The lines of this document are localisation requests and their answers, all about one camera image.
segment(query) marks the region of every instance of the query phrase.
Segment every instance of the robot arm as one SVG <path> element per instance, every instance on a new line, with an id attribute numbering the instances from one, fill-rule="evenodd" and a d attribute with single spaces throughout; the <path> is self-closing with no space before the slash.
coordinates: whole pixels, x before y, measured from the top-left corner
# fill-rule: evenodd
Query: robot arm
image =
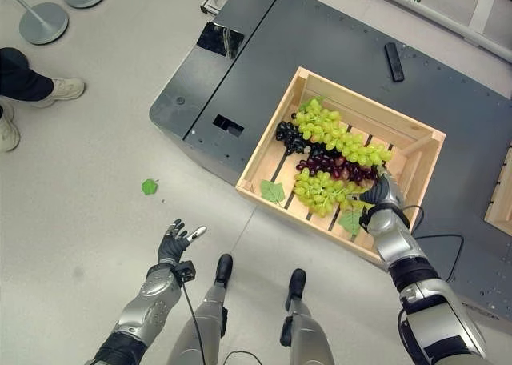
<path id="1" fill-rule="evenodd" d="M 181 285 L 195 276 L 192 262 L 179 262 L 183 251 L 206 227 L 186 236 L 186 231 L 180 233 L 184 226 L 181 219 L 169 226 L 158 248 L 158 264 L 149 269 L 138 295 L 125 306 L 110 336 L 86 365 L 139 365 L 178 303 Z"/>
<path id="2" fill-rule="evenodd" d="M 402 194 L 387 171 L 361 200 L 375 205 L 360 223 L 374 237 L 400 294 L 406 314 L 400 334 L 414 363 L 489 364 L 480 330 L 409 232 Z"/>

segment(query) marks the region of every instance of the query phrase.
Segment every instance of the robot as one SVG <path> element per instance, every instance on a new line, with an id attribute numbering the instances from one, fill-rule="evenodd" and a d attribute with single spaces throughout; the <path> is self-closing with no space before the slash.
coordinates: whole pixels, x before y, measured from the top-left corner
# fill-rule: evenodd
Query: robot
<path id="1" fill-rule="evenodd" d="M 401 191 L 389 172 L 384 170 L 360 199 L 374 204 L 359 222 L 374 237 L 399 293 L 403 307 L 400 315 L 405 315 L 399 319 L 399 333 L 414 364 L 490 364 L 482 333 L 410 233 Z M 149 269 L 138 295 L 126 305 L 109 337 L 86 365 L 139 365 L 180 299 L 183 284 L 195 276 L 192 262 L 181 262 L 181 257 L 206 227 L 190 235 L 182 231 L 183 227 L 181 219 L 169 226 L 158 248 L 158 263 Z M 232 257 L 222 255 L 214 284 L 184 326 L 168 365 L 217 364 L 220 339 L 226 331 L 227 309 L 223 302 L 232 267 Z M 288 315 L 281 345 L 290 347 L 291 365 L 334 365 L 326 334 L 302 301 L 305 284 L 306 272 L 296 269 L 285 302 Z"/>

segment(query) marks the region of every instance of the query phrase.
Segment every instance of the black pants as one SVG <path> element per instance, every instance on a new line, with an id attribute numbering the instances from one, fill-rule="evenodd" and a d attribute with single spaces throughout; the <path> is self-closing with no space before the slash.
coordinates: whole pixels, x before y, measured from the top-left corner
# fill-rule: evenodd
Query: black pants
<path id="1" fill-rule="evenodd" d="M 11 48 L 0 49 L 0 95 L 33 102 L 48 97 L 53 89 L 50 78 L 29 68 L 23 53 Z"/>

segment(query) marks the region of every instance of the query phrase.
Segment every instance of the white sneaker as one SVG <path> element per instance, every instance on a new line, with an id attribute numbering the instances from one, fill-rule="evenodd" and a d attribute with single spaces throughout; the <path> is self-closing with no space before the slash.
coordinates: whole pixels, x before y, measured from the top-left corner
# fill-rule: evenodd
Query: white sneaker
<path id="1" fill-rule="evenodd" d="M 86 89 L 86 84 L 80 78 L 52 78 L 54 91 L 41 101 L 31 102 L 32 106 L 48 107 L 55 101 L 66 101 L 80 97 Z"/>
<path id="2" fill-rule="evenodd" d="M 3 115 L 0 118 L 0 151 L 13 150 L 19 144 L 18 128 L 12 123 L 14 109 L 7 101 L 0 101 Z"/>

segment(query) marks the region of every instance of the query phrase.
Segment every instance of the black cable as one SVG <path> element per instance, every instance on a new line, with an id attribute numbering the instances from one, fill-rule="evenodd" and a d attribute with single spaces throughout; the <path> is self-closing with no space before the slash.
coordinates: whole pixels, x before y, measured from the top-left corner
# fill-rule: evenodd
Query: black cable
<path id="1" fill-rule="evenodd" d="M 262 364 L 262 362 L 259 360 L 259 358 L 258 358 L 258 357 L 256 357 L 256 355 L 255 355 L 255 354 L 253 354 L 253 353 L 251 353 L 250 351 L 231 351 L 231 352 L 227 355 L 227 357 L 226 357 L 226 359 L 224 360 L 224 362 L 222 363 L 222 365 L 226 365 L 227 359 L 228 359 L 231 355 L 234 355 L 234 354 L 236 354 L 236 353 L 243 353 L 244 355 L 252 355 L 252 356 L 256 359 L 256 361 L 258 361 L 259 365 L 263 365 L 263 364 Z"/>
<path id="2" fill-rule="evenodd" d="M 464 247 L 464 236 L 460 235 L 458 233 L 446 233 L 443 235 L 420 235 L 419 237 L 416 237 L 415 239 L 434 239 L 436 237 L 459 237 L 461 239 L 461 243 L 458 246 L 457 255 L 455 255 L 454 264 L 451 267 L 450 273 L 448 274 L 448 277 L 445 281 L 449 282 L 454 276 L 455 268 L 458 265 L 458 260 L 461 257 L 462 248 Z"/>
<path id="3" fill-rule="evenodd" d="M 425 209 L 423 209 L 422 207 L 420 207 L 419 205 L 409 205 L 407 207 L 403 207 L 402 210 L 406 210 L 406 209 L 410 209 L 411 207 L 417 207 L 420 211 L 421 211 L 421 214 L 419 215 L 419 220 L 416 221 L 416 226 L 413 227 L 413 230 L 410 232 L 412 235 L 414 234 L 414 232 L 419 228 L 419 226 L 422 224 L 423 222 L 423 219 L 425 218 Z"/>
<path id="4" fill-rule="evenodd" d="M 198 321 L 195 318 L 194 309 L 192 308 L 192 304 L 190 303 L 189 295 L 186 292 L 185 283 L 183 283 L 183 292 L 185 293 L 186 303 L 189 304 L 190 313 L 192 314 L 192 320 L 194 321 L 194 325 L 195 325 L 195 331 L 198 333 L 199 347 L 201 348 L 202 365 L 206 365 L 205 351 L 204 351 L 204 348 L 202 347 L 201 332 L 199 331 Z"/>
<path id="5" fill-rule="evenodd" d="M 397 320 L 398 335 L 400 336 L 400 341 L 402 341 L 402 345 L 403 345 L 404 349 L 410 355 L 409 348 L 407 347 L 406 339 L 405 339 L 405 337 L 403 336 L 403 333 L 402 333 L 402 316 L 403 316 L 404 312 L 405 311 L 402 308 L 400 310 L 400 312 L 398 313 L 398 320 Z"/>

